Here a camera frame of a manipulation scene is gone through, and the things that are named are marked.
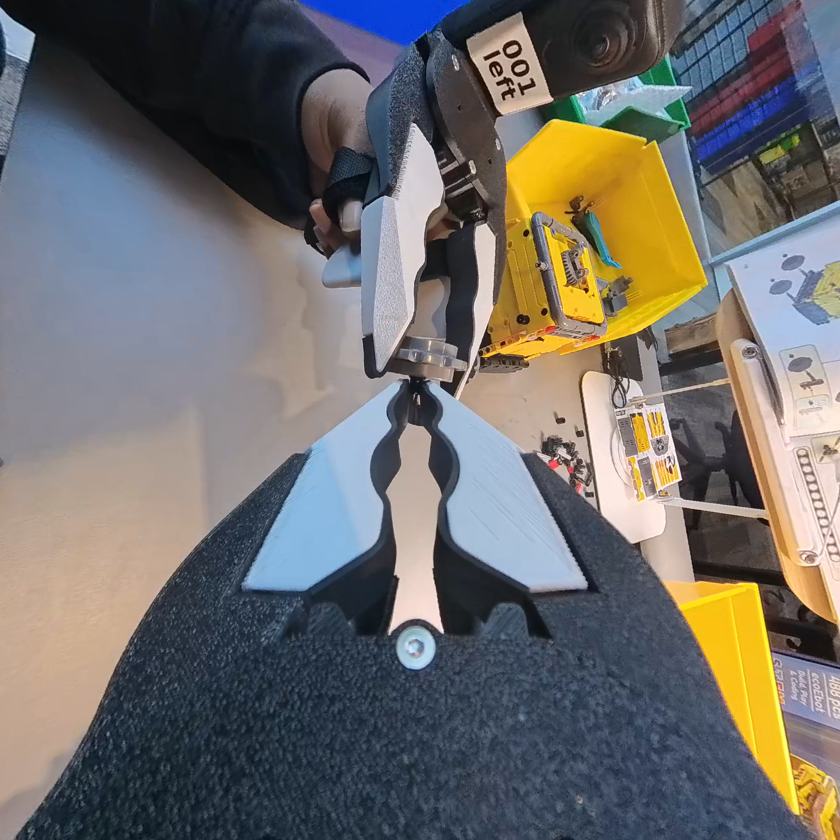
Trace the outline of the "teal brick separator tool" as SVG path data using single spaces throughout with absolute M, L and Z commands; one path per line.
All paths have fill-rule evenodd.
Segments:
M 590 209 L 585 209 L 573 215 L 574 225 L 582 233 L 590 246 L 594 249 L 598 259 L 605 265 L 615 269 L 622 266 L 612 256 L 604 238 L 601 223 Z

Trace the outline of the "yellow toy brick vehicle model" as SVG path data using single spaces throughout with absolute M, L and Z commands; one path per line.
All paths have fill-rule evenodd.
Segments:
M 507 264 L 479 347 L 478 372 L 514 373 L 606 338 L 609 284 L 574 227 L 538 211 L 507 231 Z

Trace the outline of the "grey toothed brick wheel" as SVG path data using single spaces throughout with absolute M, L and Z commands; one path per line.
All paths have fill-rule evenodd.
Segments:
M 455 345 L 442 339 L 406 335 L 385 370 L 433 382 L 451 383 L 467 371 L 467 362 L 457 356 Z

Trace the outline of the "yellow printed sticker sheet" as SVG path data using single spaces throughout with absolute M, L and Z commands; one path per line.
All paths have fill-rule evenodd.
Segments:
M 683 476 L 665 405 L 630 402 L 613 414 L 619 464 L 636 503 L 669 496 Z

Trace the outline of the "printed cardboard toy box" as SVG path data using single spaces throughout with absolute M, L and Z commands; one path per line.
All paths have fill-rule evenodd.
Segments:
M 839 838 L 839 667 L 772 652 L 796 801 L 814 838 Z

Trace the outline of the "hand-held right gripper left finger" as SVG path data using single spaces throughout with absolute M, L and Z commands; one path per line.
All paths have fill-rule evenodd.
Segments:
M 401 466 L 409 385 L 388 385 L 307 451 L 244 590 L 381 600 L 395 571 L 386 491 Z

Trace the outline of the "pile of black brick parts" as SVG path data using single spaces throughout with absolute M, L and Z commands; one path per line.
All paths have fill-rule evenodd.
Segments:
M 555 413 L 548 433 L 540 435 L 536 452 L 578 496 L 598 507 L 591 447 L 582 422 Z

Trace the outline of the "building instruction booklet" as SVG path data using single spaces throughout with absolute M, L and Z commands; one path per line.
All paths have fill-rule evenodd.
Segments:
M 754 388 L 791 559 L 838 585 L 838 233 L 806 230 L 727 263 L 758 358 Z

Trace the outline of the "black office chair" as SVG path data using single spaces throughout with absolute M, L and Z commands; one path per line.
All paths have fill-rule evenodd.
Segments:
M 667 396 L 670 428 L 684 499 L 731 507 L 763 508 L 739 411 L 729 385 L 710 385 Z

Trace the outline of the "blue storage bin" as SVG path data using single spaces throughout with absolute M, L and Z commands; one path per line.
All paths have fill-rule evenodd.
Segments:
M 466 1 L 303 1 L 311 10 L 406 45 Z

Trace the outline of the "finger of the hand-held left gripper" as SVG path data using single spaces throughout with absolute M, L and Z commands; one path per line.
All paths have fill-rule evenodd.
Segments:
M 427 263 L 427 226 L 444 198 L 434 148 L 411 122 L 391 194 L 362 212 L 361 330 L 368 375 L 385 373 L 414 320 L 417 282 Z
M 460 397 L 478 356 L 495 305 L 497 237 L 488 224 L 467 224 L 445 240 L 445 340 L 455 346 L 465 367 L 453 374 L 446 390 Z

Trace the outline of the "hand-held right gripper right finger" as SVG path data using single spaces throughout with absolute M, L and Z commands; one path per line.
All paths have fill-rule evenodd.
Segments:
M 455 557 L 526 595 L 584 592 L 588 582 L 524 451 L 438 384 L 423 384 L 438 531 Z

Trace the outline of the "green storage bin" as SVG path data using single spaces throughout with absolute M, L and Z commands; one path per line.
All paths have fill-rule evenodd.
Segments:
M 678 85 L 669 56 L 663 58 L 651 70 L 636 77 L 648 85 Z M 657 143 L 662 143 L 690 128 L 690 117 L 685 102 L 689 94 L 683 97 L 682 102 L 668 106 L 664 118 L 648 116 L 635 109 L 627 108 L 615 119 L 607 121 L 601 127 L 590 125 L 584 121 L 583 112 L 578 101 L 575 99 L 575 95 L 567 98 L 558 98 L 551 104 L 542 106 L 541 114 L 544 120 L 558 119 L 566 122 L 585 124 L 595 128 L 631 134 L 643 138 L 648 142 Z

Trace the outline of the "grey desk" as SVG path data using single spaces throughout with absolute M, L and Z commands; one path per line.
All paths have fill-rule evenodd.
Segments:
M 605 716 L 532 638 L 291 637 L 300 606 L 184 582 L 248 559 L 270 469 L 370 397 L 301 236 L 81 59 L 37 42 L 2 176 L 2 838 L 607 838 Z M 337 652 L 323 642 L 339 643 Z

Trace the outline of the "yellow storage bin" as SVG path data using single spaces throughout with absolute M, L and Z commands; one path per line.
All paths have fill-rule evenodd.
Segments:
M 576 197 L 601 226 L 610 256 L 603 279 L 633 282 L 604 341 L 638 333 L 707 287 L 693 238 L 655 142 L 588 124 L 550 120 L 507 163 L 508 184 L 532 212 L 571 220 Z
M 753 756 L 793 813 L 801 809 L 759 587 L 667 581 Z

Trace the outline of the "person's left hand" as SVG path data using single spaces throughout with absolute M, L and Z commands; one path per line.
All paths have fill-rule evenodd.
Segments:
M 362 202 L 346 201 L 335 223 L 324 210 L 322 193 L 334 155 L 341 148 L 373 154 L 365 119 L 372 87 L 368 80 L 348 68 L 320 75 L 306 90 L 301 105 L 301 137 L 308 156 L 314 200 L 310 216 L 321 252 L 330 257 L 341 246 L 357 245 L 361 239 Z

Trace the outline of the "rack of coloured bins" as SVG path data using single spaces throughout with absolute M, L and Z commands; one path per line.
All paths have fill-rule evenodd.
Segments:
M 838 154 L 838 1 L 688 2 L 671 61 L 704 175 L 770 163 L 794 137 Z

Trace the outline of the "person's left forearm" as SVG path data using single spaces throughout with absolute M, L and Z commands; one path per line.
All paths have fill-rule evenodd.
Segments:
M 323 73 L 367 81 L 288 1 L 10 1 L 3 11 L 83 58 L 222 183 L 302 228 L 314 200 L 301 105 Z

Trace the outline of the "white plastic bag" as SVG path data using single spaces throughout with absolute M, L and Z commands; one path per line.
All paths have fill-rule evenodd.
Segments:
M 575 99 L 584 121 L 601 127 L 626 109 L 664 118 L 668 106 L 682 102 L 691 92 L 691 86 L 648 85 L 634 77 L 578 93 Z

